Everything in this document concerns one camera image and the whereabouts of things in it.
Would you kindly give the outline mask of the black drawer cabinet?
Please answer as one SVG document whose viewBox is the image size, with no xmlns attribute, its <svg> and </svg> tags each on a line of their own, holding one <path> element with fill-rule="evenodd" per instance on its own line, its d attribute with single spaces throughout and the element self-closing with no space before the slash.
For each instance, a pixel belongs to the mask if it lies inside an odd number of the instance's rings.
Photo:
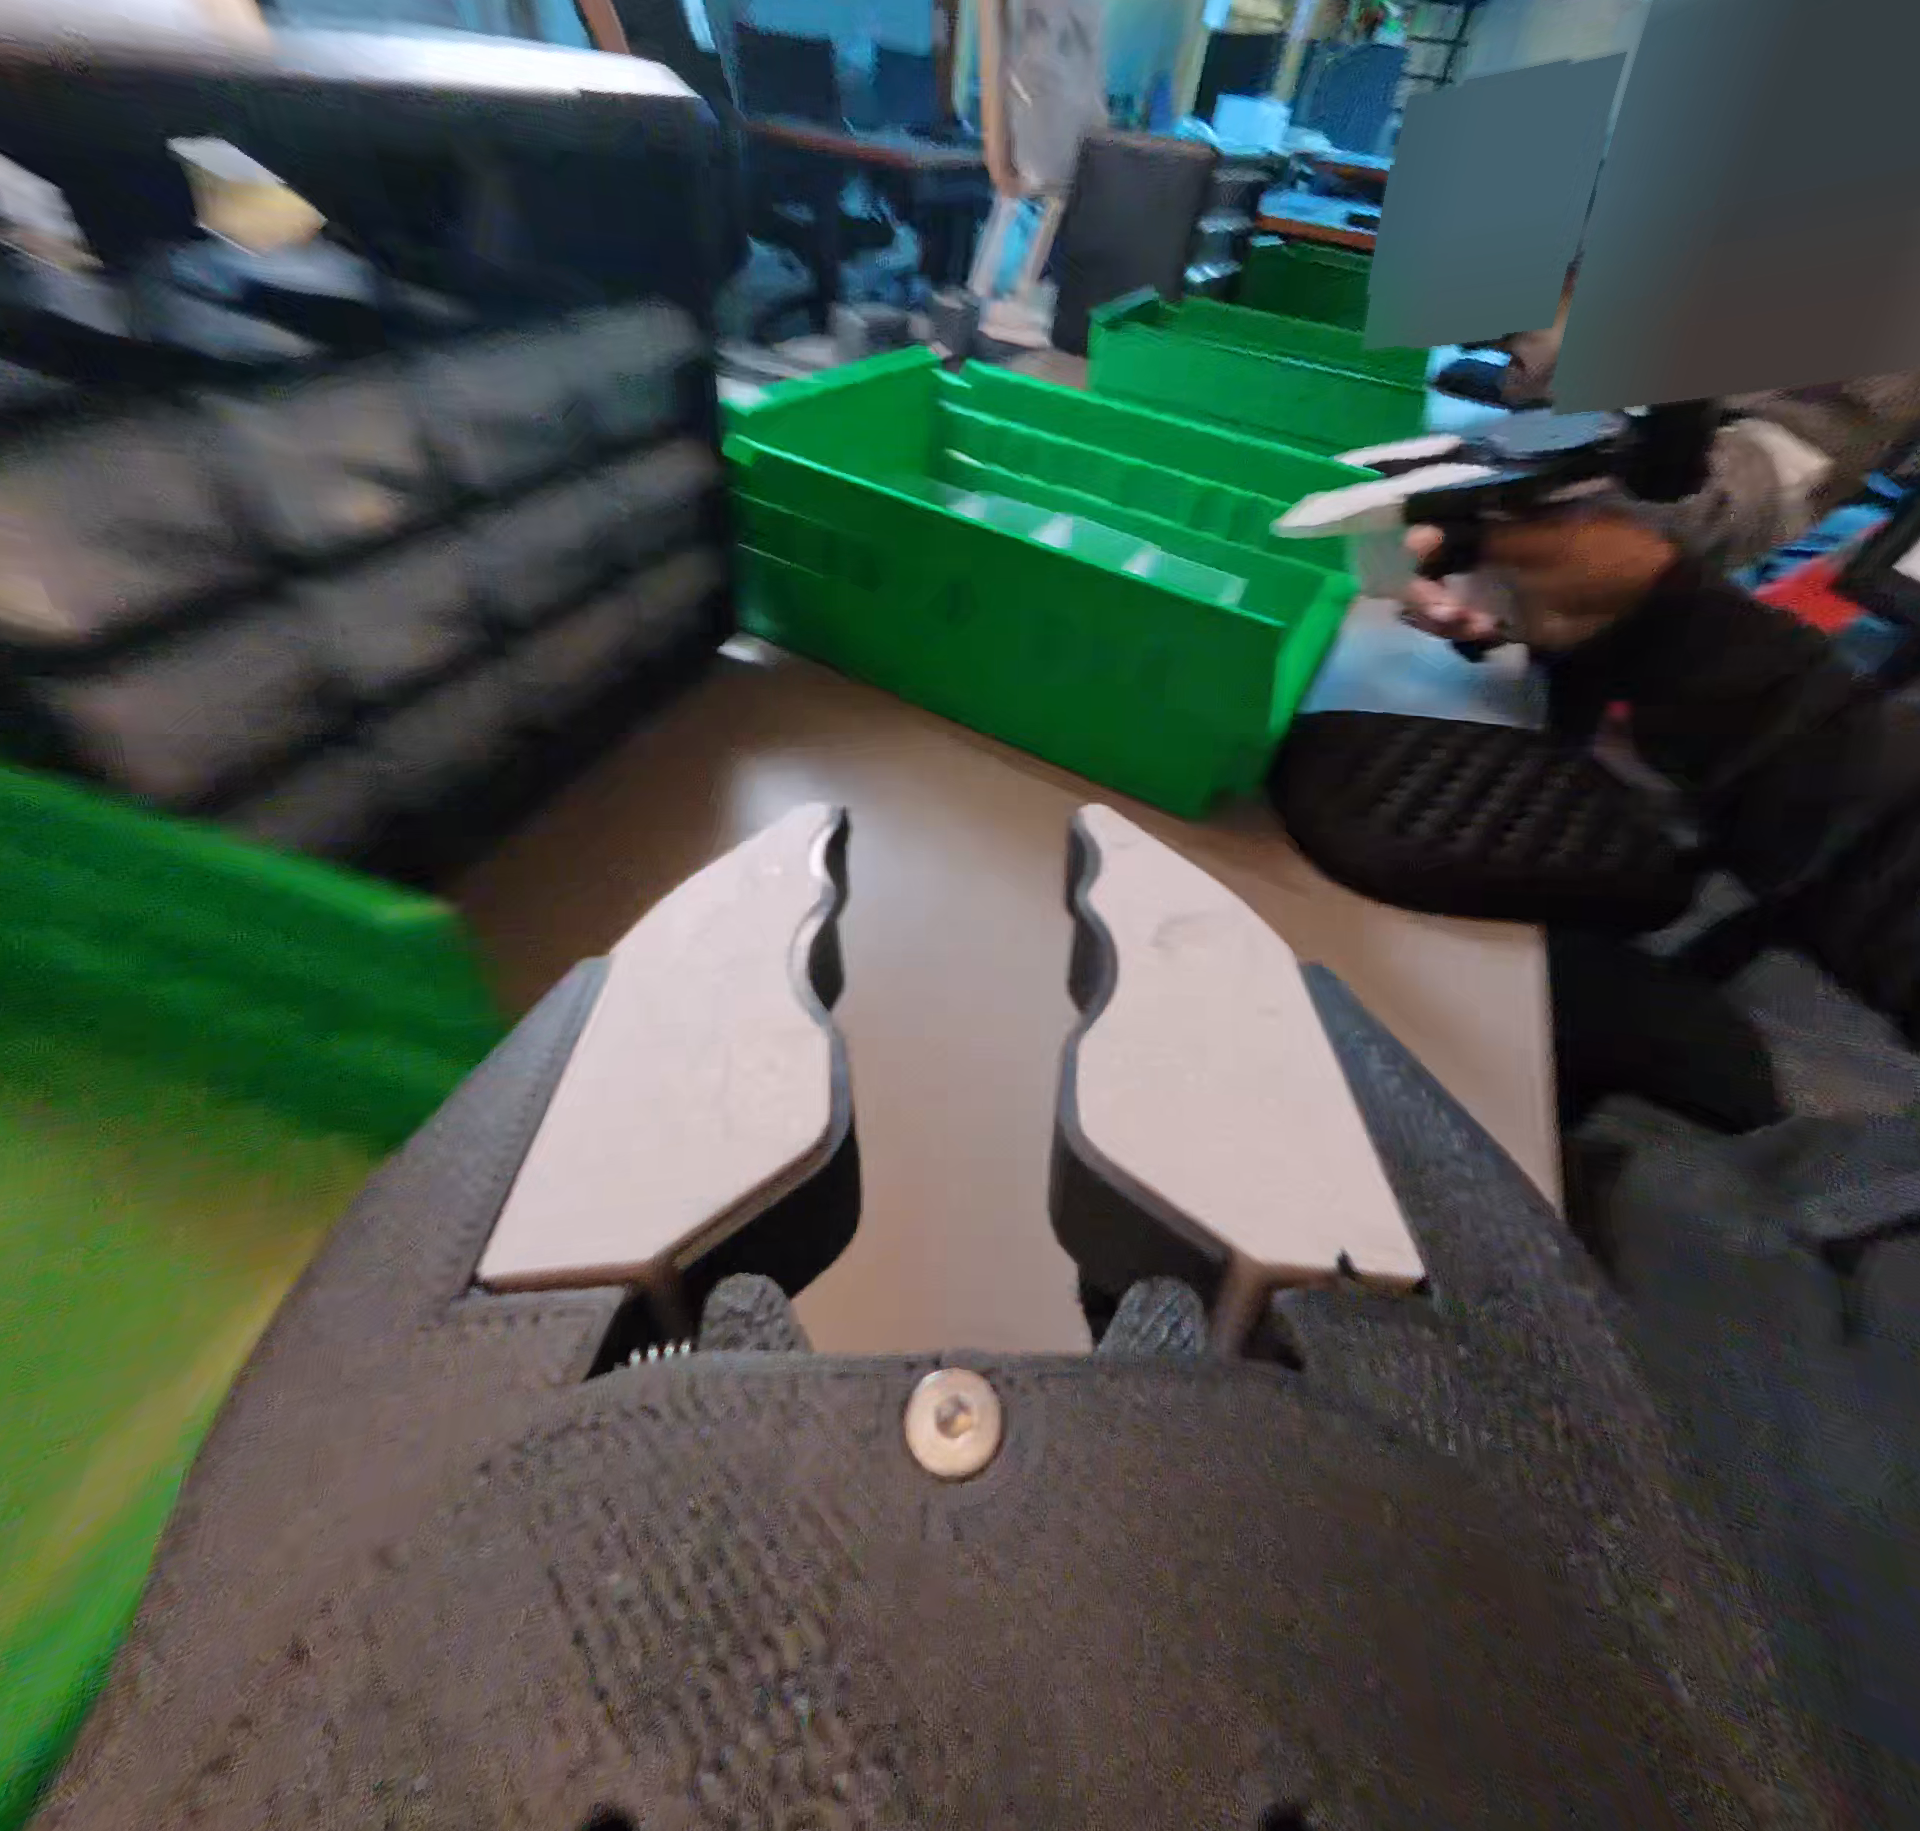
<svg viewBox="0 0 1920 1831">
<path fill-rule="evenodd" d="M 734 149 L 647 61 L 5 39 L 5 766 L 430 877 L 734 631 Z"/>
<path fill-rule="evenodd" d="M 1216 169 L 1213 145 L 1177 136 L 1093 130 L 1080 141 L 1049 255 L 1054 351 L 1087 356 L 1093 310 L 1111 301 L 1182 295 Z"/>
</svg>

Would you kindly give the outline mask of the person's legs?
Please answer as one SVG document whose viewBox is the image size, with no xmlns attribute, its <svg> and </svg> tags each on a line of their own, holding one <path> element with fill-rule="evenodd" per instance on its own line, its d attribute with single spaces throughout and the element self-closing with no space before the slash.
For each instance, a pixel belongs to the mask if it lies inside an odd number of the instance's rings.
<svg viewBox="0 0 1920 1831">
<path fill-rule="evenodd" d="M 1567 1215 L 1845 1827 L 1917 1827 L 1917 1050 L 1800 956 L 1547 940 Z"/>
</svg>

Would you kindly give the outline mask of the green plastic bin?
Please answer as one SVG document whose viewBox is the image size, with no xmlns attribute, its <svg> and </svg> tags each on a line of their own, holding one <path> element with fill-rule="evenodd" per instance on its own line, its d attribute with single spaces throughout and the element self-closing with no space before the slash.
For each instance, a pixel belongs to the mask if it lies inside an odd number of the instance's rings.
<svg viewBox="0 0 1920 1831">
<path fill-rule="evenodd" d="M 1241 259 L 1234 303 L 1337 330 L 1365 330 L 1375 259 L 1299 239 L 1254 239 Z"/>
<path fill-rule="evenodd" d="M 1184 816 L 1261 792 L 1356 597 L 1273 524 L 1369 478 L 933 350 L 722 404 L 739 626 Z"/>
<path fill-rule="evenodd" d="M 253 1342 L 504 1018 L 439 900 L 18 767 L 3 1012 L 14 1827 Z"/>
<path fill-rule="evenodd" d="M 1323 457 L 1428 432 L 1428 353 L 1356 330 L 1152 290 L 1089 317 L 1089 390 Z"/>
</svg>

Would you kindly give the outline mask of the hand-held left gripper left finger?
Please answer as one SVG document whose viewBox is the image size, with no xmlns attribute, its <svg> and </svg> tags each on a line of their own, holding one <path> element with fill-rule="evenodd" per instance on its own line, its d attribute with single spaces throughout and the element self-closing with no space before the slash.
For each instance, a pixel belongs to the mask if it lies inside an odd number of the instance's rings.
<svg viewBox="0 0 1920 1831">
<path fill-rule="evenodd" d="M 479 1291 L 614 1291 L 694 1342 L 727 1280 L 798 1297 L 842 1259 L 861 1218 L 836 1020 L 849 842 L 842 804 L 800 804 L 614 945 Z"/>
</svg>

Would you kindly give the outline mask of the wooden stand with sheet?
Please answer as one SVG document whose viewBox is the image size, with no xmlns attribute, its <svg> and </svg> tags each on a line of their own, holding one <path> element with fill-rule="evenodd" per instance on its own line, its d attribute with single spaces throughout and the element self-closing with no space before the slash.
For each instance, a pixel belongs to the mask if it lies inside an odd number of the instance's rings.
<svg viewBox="0 0 1920 1831">
<path fill-rule="evenodd" d="M 973 0 L 973 76 L 993 187 L 966 279 L 977 344 L 1051 342 L 1045 275 L 1066 228 L 1082 141 L 1108 123 L 1104 0 Z"/>
</svg>

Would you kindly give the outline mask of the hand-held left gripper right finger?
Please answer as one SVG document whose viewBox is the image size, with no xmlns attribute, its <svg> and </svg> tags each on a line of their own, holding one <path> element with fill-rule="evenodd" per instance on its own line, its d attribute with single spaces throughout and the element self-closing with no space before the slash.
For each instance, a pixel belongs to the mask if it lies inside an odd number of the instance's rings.
<svg viewBox="0 0 1920 1831">
<path fill-rule="evenodd" d="M 1051 1224 L 1097 1310 L 1195 1291 L 1248 1344 L 1285 1291 L 1422 1291 L 1428 1262 L 1309 972 L 1240 895 L 1119 811 L 1067 828 L 1070 1030 Z"/>
</svg>

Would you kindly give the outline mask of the pale desk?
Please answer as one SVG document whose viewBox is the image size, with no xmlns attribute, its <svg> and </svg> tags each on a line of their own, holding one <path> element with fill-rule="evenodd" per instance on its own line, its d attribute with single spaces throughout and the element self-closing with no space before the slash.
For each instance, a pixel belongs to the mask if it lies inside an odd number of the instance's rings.
<svg viewBox="0 0 1920 1831">
<path fill-rule="evenodd" d="M 804 1291 L 817 1348 L 1076 1354 L 1047 1210 L 1072 1009 L 1066 842 L 1104 789 L 767 646 L 617 740 L 448 897 L 524 1012 L 696 868 L 804 803 L 852 816 L 845 1030 L 856 1241 Z M 1323 880 L 1265 804 L 1188 824 L 1122 797 L 1306 959 L 1334 970 L 1554 1206 L 1562 1200 L 1544 941 L 1378 907 Z"/>
</svg>

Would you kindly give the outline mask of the set of clear drawers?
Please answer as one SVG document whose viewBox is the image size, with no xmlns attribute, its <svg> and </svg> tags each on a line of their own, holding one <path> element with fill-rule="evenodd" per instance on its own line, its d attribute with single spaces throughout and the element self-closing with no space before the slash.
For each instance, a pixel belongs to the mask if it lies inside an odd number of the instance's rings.
<svg viewBox="0 0 1920 1831">
<path fill-rule="evenodd" d="M 186 299 L 5 388 L 5 763 L 354 857 L 732 629 L 708 319 L 331 351 Z"/>
</svg>

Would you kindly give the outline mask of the person's right forearm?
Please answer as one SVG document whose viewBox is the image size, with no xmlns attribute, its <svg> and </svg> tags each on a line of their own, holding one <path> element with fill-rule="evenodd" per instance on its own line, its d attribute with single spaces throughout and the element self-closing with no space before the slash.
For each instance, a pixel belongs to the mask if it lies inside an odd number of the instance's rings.
<svg viewBox="0 0 1920 1831">
<path fill-rule="evenodd" d="M 1917 702 L 1854 676 L 1812 626 L 1692 565 L 1546 662 L 1549 719 L 1627 712 L 1642 762 L 1683 796 L 1708 866 L 1917 1043 Z"/>
</svg>

